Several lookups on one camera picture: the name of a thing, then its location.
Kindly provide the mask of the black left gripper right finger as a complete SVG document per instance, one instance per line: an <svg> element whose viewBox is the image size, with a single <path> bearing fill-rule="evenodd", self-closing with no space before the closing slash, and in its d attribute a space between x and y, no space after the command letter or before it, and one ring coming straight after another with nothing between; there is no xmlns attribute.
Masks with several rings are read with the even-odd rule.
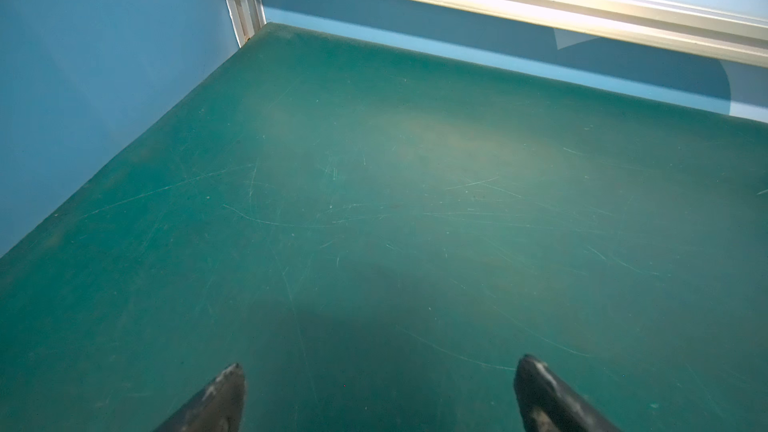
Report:
<svg viewBox="0 0 768 432"><path fill-rule="evenodd" d="M518 361L514 391L527 432L620 431L533 355L526 354Z"/></svg>

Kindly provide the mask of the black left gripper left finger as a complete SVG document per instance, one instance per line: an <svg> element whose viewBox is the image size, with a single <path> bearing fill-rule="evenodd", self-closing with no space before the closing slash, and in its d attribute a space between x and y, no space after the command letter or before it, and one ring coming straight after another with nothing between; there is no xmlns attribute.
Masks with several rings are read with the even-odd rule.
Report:
<svg viewBox="0 0 768 432"><path fill-rule="evenodd" d="M157 432L238 432L246 398L242 366L233 363L155 428Z"/></svg>

